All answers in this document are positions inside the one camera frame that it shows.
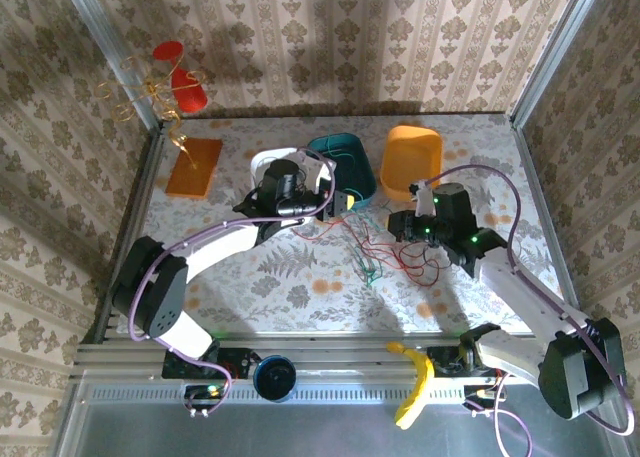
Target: yellow banana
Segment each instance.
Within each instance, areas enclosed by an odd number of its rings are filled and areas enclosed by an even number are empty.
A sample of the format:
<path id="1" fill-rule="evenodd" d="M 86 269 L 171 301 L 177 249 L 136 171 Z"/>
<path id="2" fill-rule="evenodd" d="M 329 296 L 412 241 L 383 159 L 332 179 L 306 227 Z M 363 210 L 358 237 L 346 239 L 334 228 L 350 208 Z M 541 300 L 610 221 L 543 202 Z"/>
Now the yellow banana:
<path id="1" fill-rule="evenodd" d="M 394 354 L 404 354 L 409 357 L 418 372 L 416 386 L 413 388 L 411 395 L 405 400 L 396 412 L 396 425 L 402 430 L 407 430 L 418 418 L 422 409 L 427 405 L 429 398 L 429 384 L 433 382 L 434 370 L 433 363 L 422 352 L 414 349 L 407 349 L 400 342 L 389 342 L 387 350 Z"/>

